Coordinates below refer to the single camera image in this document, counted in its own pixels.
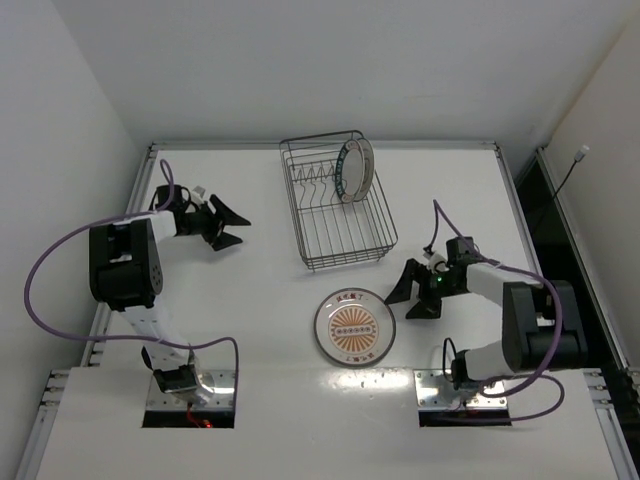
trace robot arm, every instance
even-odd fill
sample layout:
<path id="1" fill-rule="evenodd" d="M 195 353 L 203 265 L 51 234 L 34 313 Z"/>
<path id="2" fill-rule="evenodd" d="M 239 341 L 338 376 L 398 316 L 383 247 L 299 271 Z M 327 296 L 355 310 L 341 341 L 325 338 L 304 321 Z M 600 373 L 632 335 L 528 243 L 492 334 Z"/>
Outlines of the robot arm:
<path id="1" fill-rule="evenodd" d="M 466 240 L 473 244 L 471 237 Z M 419 301 L 409 310 L 407 318 L 439 318 L 442 298 L 463 293 L 482 295 L 502 308 L 501 340 L 458 352 L 452 362 L 451 374 L 457 388 L 535 370 L 553 338 L 552 326 L 538 324 L 539 318 L 555 320 L 549 294 L 531 277 L 500 270 L 479 260 L 461 239 L 447 242 L 447 254 L 445 269 L 436 268 L 433 262 L 426 266 L 408 260 L 385 303 L 408 300 L 415 281 L 420 285 Z M 586 361 L 587 343 L 573 288 L 563 281 L 554 282 L 554 286 L 562 304 L 563 325 L 549 368 L 580 368 Z"/>
<path id="2" fill-rule="evenodd" d="M 175 186 L 176 192 L 182 190 L 183 187 Z M 161 295 L 163 275 L 158 244 L 175 236 L 202 235 L 218 251 L 242 242 L 225 233 L 225 226 L 250 225 L 212 195 L 214 213 L 203 194 L 204 190 L 198 187 L 190 192 L 189 201 L 174 198 L 164 211 L 101 225 L 89 232 L 90 286 L 94 298 L 119 312 L 137 334 L 159 339 L 145 342 L 142 350 L 145 364 L 153 371 L 162 392 L 196 405 L 206 403 L 213 394 L 211 381 L 200 374 L 192 351 L 160 343 L 188 344 L 175 329 Z M 168 186 L 159 187 L 157 205 L 163 204 L 168 195 Z M 189 212 L 190 206 L 195 211 Z"/>

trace white wall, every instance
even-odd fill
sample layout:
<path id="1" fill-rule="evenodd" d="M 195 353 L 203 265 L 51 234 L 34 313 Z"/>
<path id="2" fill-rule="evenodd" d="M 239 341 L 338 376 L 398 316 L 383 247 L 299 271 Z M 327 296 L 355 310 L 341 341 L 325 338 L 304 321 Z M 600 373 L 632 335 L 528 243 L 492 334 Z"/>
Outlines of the white wall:
<path id="1" fill-rule="evenodd" d="M 556 185 L 582 144 L 589 155 L 561 193 L 610 305 L 629 360 L 640 365 L 640 13 L 625 29 L 547 150 Z"/>
<path id="2" fill-rule="evenodd" d="M 81 345 L 31 324 L 30 266 L 73 227 L 122 212 L 142 152 L 49 0 L 0 1 L 0 479 L 13 478 L 47 373 Z M 43 266 L 37 310 L 86 332 L 94 312 L 86 236 Z"/>
<path id="3" fill-rule="evenodd" d="M 518 170 L 638 0 L 53 0 L 143 143 L 496 139 Z"/>

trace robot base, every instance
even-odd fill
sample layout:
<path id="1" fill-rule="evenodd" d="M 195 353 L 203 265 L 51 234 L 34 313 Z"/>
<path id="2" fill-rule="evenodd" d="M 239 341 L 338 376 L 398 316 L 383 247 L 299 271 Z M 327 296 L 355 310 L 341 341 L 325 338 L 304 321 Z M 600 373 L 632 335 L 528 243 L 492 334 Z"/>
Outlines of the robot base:
<path id="1" fill-rule="evenodd" d="M 210 378 L 207 384 L 214 386 L 215 393 L 207 405 L 192 408 L 193 417 L 208 420 L 212 428 L 233 428 L 235 371 L 205 370 L 203 374 Z M 197 428 L 187 419 L 187 403 L 170 393 L 162 393 L 153 378 L 149 385 L 142 427 Z"/>
<path id="2" fill-rule="evenodd" d="M 472 422 L 464 423 L 465 418 L 498 418 L 504 419 L 504 423 L 500 425 L 511 424 L 505 397 L 486 398 L 479 395 L 477 390 L 455 390 L 440 369 L 414 370 L 413 376 L 421 427 L 472 426 Z M 497 382 L 492 388 L 487 389 L 487 392 L 504 392 L 504 384 Z M 456 421 L 447 421 L 448 418 L 455 418 Z"/>

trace decorative plate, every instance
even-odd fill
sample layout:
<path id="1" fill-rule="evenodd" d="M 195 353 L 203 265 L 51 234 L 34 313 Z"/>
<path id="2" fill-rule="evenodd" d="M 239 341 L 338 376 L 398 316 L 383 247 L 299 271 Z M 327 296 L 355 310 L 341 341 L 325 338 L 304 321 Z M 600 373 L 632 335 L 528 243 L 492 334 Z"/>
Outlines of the decorative plate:
<path id="1" fill-rule="evenodd" d="M 364 180 L 364 156 L 357 141 L 349 140 L 340 150 L 334 180 L 340 201 L 353 202 Z"/>
<path id="2" fill-rule="evenodd" d="M 373 174 L 376 172 L 376 168 L 373 162 L 373 147 L 369 143 L 369 140 L 366 138 L 359 138 L 356 141 L 360 144 L 360 147 L 362 148 L 362 156 L 364 157 L 364 175 L 362 185 L 353 199 L 354 202 L 359 202 L 367 196 L 367 193 L 369 193 L 369 189 L 373 183 Z"/>
<path id="3" fill-rule="evenodd" d="M 367 367 L 389 352 L 396 338 L 396 321 L 382 298 L 361 288 L 329 295 L 314 320 L 320 349 L 347 367 Z"/>

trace black cable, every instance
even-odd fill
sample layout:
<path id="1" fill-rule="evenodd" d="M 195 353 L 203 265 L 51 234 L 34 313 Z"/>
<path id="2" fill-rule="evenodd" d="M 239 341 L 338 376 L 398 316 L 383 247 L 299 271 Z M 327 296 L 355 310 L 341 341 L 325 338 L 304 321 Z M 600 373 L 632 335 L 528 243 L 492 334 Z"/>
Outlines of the black cable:
<path id="1" fill-rule="evenodd" d="M 199 211 L 200 210 L 200 205 L 198 205 L 196 202 L 193 201 L 193 198 L 191 197 L 191 190 L 189 190 L 186 187 L 182 187 L 180 189 L 180 194 L 181 195 L 182 195 L 182 191 L 183 190 L 187 191 L 187 196 L 189 197 L 189 200 L 187 200 L 187 206 L 185 207 L 184 211 L 186 212 L 189 207 L 193 207 L 193 210 L 196 211 L 196 212 Z"/>
<path id="2" fill-rule="evenodd" d="M 191 190 L 189 190 L 187 187 L 183 187 L 180 186 L 180 196 L 182 197 L 183 200 L 185 200 L 184 195 L 182 195 L 182 192 L 187 191 L 187 196 L 189 197 L 189 202 L 191 202 Z"/>
<path id="3" fill-rule="evenodd" d="M 433 210 L 436 216 L 436 225 L 433 229 L 433 237 L 431 237 L 429 245 L 424 247 L 424 251 L 427 252 L 427 255 L 433 255 L 433 244 L 436 243 L 436 238 L 438 238 L 438 227 L 440 225 L 440 215 L 438 215 L 438 209 L 435 207 L 435 205 L 433 206 Z"/>
<path id="4" fill-rule="evenodd" d="M 549 209 L 553 205 L 553 202 L 556 199 L 556 197 L 558 196 L 558 193 L 560 193 L 560 190 L 562 190 L 562 187 L 564 187 L 564 184 L 567 183 L 567 180 L 569 180 L 569 176 L 571 175 L 571 172 L 573 172 L 573 169 L 576 168 L 576 165 L 578 165 L 578 163 L 580 163 L 580 160 L 575 160 L 575 159 L 573 160 L 573 164 L 571 165 L 571 168 L 569 168 L 569 171 L 567 172 L 567 174 L 564 176 L 564 180 L 562 180 L 562 182 L 560 183 L 560 186 L 558 188 L 556 188 L 556 191 L 554 192 L 553 196 L 551 197 L 551 200 L 549 200 L 549 202 L 546 204 L 544 210 L 542 211 L 542 215 L 540 215 L 540 218 L 538 218 L 538 222 L 531 229 L 531 236 L 535 235 L 535 233 L 538 231 L 538 228 L 542 224 L 542 221 L 544 220 L 544 217 L 549 212 Z"/>
<path id="5" fill-rule="evenodd" d="M 158 196 L 158 190 L 153 192 L 153 197 L 151 197 L 151 203 L 149 204 L 149 208 L 147 208 L 147 210 L 153 210 L 153 202 L 156 201 L 157 196 Z"/>
<path id="6" fill-rule="evenodd" d="M 451 375 L 450 377 L 447 377 L 447 344 L 451 345 L 451 350 L 453 350 L 453 358 L 456 358 L 456 355 L 458 355 L 458 351 L 456 350 L 456 345 L 455 343 L 453 343 L 453 340 L 451 339 L 451 337 L 447 337 L 444 339 L 444 343 L 442 344 L 442 376 L 445 378 L 445 380 L 447 380 L 448 382 L 453 383 L 453 375 Z"/>

